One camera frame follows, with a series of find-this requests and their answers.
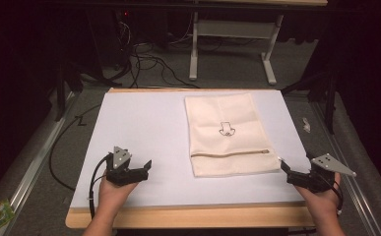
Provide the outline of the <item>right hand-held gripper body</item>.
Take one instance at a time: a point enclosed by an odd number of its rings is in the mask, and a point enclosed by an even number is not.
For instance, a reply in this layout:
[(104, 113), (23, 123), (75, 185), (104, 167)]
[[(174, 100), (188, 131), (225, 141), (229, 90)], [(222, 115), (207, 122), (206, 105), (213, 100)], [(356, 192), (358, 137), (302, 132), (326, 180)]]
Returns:
[(291, 175), (286, 181), (294, 186), (302, 187), (312, 193), (330, 190), (335, 184), (335, 174), (346, 174), (355, 177), (356, 173), (336, 160), (331, 155), (323, 154), (310, 159), (311, 168), (308, 173), (291, 169)]

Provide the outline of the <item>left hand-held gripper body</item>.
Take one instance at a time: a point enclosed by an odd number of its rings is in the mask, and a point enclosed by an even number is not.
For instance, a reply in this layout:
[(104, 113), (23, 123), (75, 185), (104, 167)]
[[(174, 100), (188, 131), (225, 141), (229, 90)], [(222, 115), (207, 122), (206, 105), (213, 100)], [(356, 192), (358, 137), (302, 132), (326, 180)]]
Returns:
[(115, 147), (106, 160), (106, 179), (117, 186), (139, 183), (148, 179), (148, 174), (131, 174), (129, 164), (132, 154), (121, 147)]

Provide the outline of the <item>person's left hand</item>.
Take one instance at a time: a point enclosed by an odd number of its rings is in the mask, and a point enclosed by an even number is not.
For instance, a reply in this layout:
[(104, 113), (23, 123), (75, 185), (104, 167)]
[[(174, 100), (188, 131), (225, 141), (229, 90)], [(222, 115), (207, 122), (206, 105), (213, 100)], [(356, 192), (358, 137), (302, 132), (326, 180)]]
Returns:
[(137, 186), (137, 183), (117, 186), (108, 181), (106, 177), (102, 177), (99, 184), (98, 206), (95, 215), (116, 216)]

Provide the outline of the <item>person's right hand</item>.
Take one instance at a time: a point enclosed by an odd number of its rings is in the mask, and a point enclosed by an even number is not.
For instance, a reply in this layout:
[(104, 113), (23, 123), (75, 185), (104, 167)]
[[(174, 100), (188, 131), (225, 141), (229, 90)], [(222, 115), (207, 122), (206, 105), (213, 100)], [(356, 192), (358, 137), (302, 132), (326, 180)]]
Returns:
[(296, 191), (305, 199), (306, 206), (316, 226), (329, 226), (338, 223), (338, 196), (333, 190), (312, 193), (295, 186)]

